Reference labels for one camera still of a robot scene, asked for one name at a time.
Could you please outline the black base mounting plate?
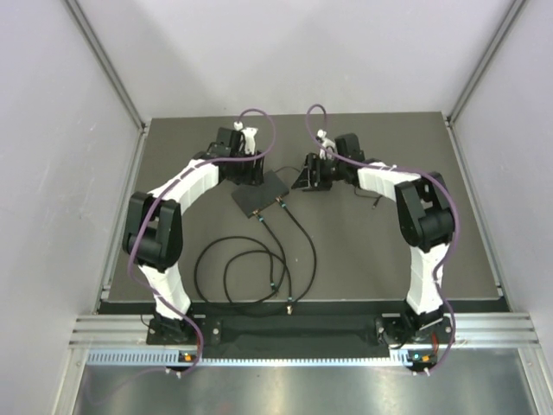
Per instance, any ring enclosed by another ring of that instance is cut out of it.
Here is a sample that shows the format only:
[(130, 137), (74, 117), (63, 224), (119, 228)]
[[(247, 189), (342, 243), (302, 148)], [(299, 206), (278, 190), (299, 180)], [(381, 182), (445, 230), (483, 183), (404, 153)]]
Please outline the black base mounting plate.
[(271, 316), (242, 316), (215, 312), (194, 314), (203, 338), (186, 322), (155, 316), (149, 320), (150, 346), (202, 345), (204, 359), (314, 360), (386, 357), (399, 346), (427, 352), (445, 346), (451, 337), (449, 319), (423, 329), (391, 313), (283, 312)]

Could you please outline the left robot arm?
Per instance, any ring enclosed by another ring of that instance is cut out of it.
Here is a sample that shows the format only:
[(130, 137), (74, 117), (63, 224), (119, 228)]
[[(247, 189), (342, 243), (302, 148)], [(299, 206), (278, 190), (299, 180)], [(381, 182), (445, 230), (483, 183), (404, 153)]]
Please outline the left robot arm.
[(155, 299), (154, 328), (176, 342), (190, 341), (196, 330), (188, 316), (191, 300), (178, 266), (184, 245), (182, 216), (225, 180), (247, 185), (263, 182), (264, 153), (257, 148), (257, 132), (240, 122), (219, 128), (216, 139), (182, 171), (129, 199), (122, 240), (122, 249), (129, 255), (127, 273)]

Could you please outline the aluminium front frame rail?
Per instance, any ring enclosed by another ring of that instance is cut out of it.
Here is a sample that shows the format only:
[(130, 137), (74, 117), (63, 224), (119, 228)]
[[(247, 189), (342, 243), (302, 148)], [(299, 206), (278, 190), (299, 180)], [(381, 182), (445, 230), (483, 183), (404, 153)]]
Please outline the aluminium front frame rail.
[[(340, 346), (358, 340), (376, 346), (378, 337), (386, 330), (399, 333), (398, 314), (382, 316), (246, 316), (194, 317), (204, 336), (204, 346), (215, 348), (231, 343), (240, 336), (255, 338), (315, 339), (317, 344), (335, 339)], [(524, 348), (538, 344), (537, 333), (528, 315), (524, 313), (457, 313), (445, 315), (443, 320), (429, 328), (439, 337), (443, 347), (449, 341), (455, 348)], [(176, 333), (162, 339), (161, 326), (155, 322), (149, 327), (138, 316), (98, 315), (77, 318), (69, 345), (74, 348), (131, 348), (178, 347)]]

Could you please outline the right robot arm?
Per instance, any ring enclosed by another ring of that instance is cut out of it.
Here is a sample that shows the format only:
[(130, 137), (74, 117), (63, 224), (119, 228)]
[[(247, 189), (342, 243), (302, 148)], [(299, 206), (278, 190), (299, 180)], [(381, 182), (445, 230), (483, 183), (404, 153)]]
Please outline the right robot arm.
[(367, 159), (353, 133), (330, 139), (319, 130), (315, 141), (319, 151), (306, 155), (292, 188), (328, 191), (335, 182), (344, 182), (395, 203), (400, 233), (410, 247), (410, 287), (401, 329), (382, 333), (395, 342), (425, 341), (443, 320), (443, 265), (456, 226), (442, 176)]

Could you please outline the dark grey network switch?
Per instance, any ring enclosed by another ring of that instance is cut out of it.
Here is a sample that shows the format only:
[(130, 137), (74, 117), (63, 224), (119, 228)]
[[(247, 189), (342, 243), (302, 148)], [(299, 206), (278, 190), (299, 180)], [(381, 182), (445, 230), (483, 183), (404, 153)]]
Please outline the dark grey network switch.
[(240, 185), (232, 192), (232, 198), (242, 213), (247, 218), (251, 218), (288, 193), (289, 187), (274, 170), (269, 170), (264, 174), (262, 184), (258, 186)]

